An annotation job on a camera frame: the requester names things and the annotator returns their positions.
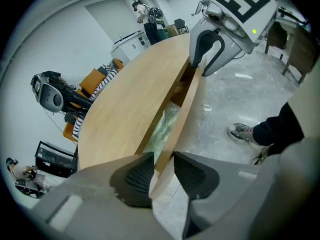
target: white wall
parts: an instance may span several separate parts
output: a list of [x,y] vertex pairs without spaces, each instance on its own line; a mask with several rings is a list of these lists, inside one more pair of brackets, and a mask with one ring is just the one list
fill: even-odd
[[137,23],[138,15],[134,15],[124,0],[111,0],[87,7],[89,13],[99,23],[105,33],[115,43],[123,38],[142,30]]
[[195,26],[195,24],[201,19],[201,13],[191,16],[196,12],[199,1],[201,0],[167,0],[173,14],[185,21],[185,25],[189,28],[189,31]]
[[167,0],[153,0],[153,2],[155,3],[155,6],[162,10],[164,24],[166,26],[174,24],[177,16],[170,7],[169,2]]
[[156,7],[154,0],[148,0],[151,7]]
[[[66,4],[68,0],[35,0],[33,4],[25,11],[18,24],[13,30],[10,40],[7,43],[3,57],[0,59],[3,63],[3,67],[6,67],[9,63],[13,52],[24,41],[26,36],[29,35],[30,30],[36,28],[44,18],[55,11],[58,7]],[[2,77],[3,70],[0,65],[0,79]]]
[[[36,102],[30,82],[33,75],[44,71],[60,72],[71,84],[78,84],[93,68],[112,58],[113,42],[84,6],[72,5],[40,25],[18,50],[0,85],[1,162],[18,159],[21,165],[35,163],[39,141],[73,153],[75,144],[62,136]],[[60,129],[62,114],[49,114]],[[1,168],[14,189],[16,200],[32,207],[35,200],[14,188],[6,168]]]

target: person's leg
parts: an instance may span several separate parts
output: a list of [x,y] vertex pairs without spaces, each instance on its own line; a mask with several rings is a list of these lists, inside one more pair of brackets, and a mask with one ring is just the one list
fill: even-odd
[[304,134],[289,104],[285,103],[278,116],[269,117],[266,121],[256,125],[252,136],[262,146],[277,144],[279,147],[287,147],[302,140]]
[[154,36],[154,39],[156,40],[156,42],[160,42],[160,38],[158,36],[158,29],[157,29],[157,24],[152,24],[153,25],[153,36]]
[[37,174],[34,182],[37,184],[40,190],[43,191],[50,191],[53,188],[61,185],[65,181],[64,178],[51,176],[51,175],[43,175],[43,174]]
[[229,127],[228,133],[239,142],[248,141],[260,146],[274,144],[269,150],[272,155],[281,153],[288,145],[304,137],[288,103],[284,104],[278,116],[269,117],[255,127],[234,123]]
[[156,44],[158,41],[157,39],[155,39],[154,33],[153,33],[153,24],[151,23],[146,23],[143,25],[144,26],[144,30],[146,33],[146,36],[148,37],[150,44],[154,45]]
[[77,93],[74,90],[70,90],[68,88],[64,88],[63,90],[60,90],[64,102],[72,102],[75,103],[81,107],[83,107],[84,109],[90,109],[91,105],[94,103],[92,100],[83,97],[82,95],[80,95],[79,93]]
[[59,76],[59,80],[64,82],[66,86],[70,87],[72,90],[76,90],[77,87],[74,84],[68,84],[68,82],[66,80],[64,80],[62,77]]

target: desk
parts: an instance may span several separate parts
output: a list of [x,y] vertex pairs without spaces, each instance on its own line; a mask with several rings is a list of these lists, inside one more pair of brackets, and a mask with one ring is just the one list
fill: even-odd
[[190,130],[184,126],[198,86],[204,83],[202,71],[189,66],[189,42],[190,35],[184,34],[149,47],[105,87],[82,123],[80,169],[141,154],[172,100],[181,109],[155,165],[161,174],[174,148],[184,141],[179,136]]
[[268,53],[269,46],[276,47],[287,58],[282,74],[285,75],[289,66],[295,67],[301,77],[299,84],[310,72],[317,51],[317,44],[311,34],[299,24],[288,20],[278,19],[268,32],[264,53]]

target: office chair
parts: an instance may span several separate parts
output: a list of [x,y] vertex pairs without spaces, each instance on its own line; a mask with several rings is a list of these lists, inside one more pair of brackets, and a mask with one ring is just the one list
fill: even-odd
[[174,25],[176,26],[176,28],[178,29],[179,35],[180,35],[180,30],[181,29],[185,29],[185,31],[187,33],[189,33],[189,29],[188,27],[185,25],[185,21],[181,18],[178,18],[174,21]]

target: cable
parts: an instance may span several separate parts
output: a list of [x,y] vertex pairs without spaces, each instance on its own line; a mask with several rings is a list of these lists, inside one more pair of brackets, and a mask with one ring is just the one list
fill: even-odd
[[[50,118],[50,120],[55,124],[55,126],[60,130],[60,132],[62,132],[62,134],[64,133],[60,128],[59,128],[59,126],[56,124],[56,122],[50,117],[50,115],[47,113],[47,111],[45,110],[45,108],[44,107],[42,107],[43,108],[43,110],[44,110],[44,112],[46,113],[46,115]],[[72,143],[74,144],[74,145],[77,145],[72,139],[70,139],[70,138],[68,138],[67,137],[67,139],[68,140],[70,140],[70,141],[72,141]]]
[[296,16],[292,15],[290,12],[283,10],[282,8],[278,8],[278,12],[288,16],[291,19],[294,19],[296,22],[299,22],[302,25],[309,24],[309,20],[302,21],[302,20],[298,19]]
[[252,165],[252,164],[253,164],[253,162],[254,162],[254,160],[256,160],[256,159],[257,159],[257,161],[253,164],[253,165],[256,165],[256,163],[257,163],[257,162],[259,162],[259,158],[261,158],[261,155],[258,155],[258,156],[256,156],[254,159],[252,159],[252,161],[251,161],[250,165]]
[[246,52],[244,52],[244,54],[241,56],[241,57],[238,57],[238,58],[233,58],[234,60],[237,60],[237,59],[241,59],[243,56],[246,55]]

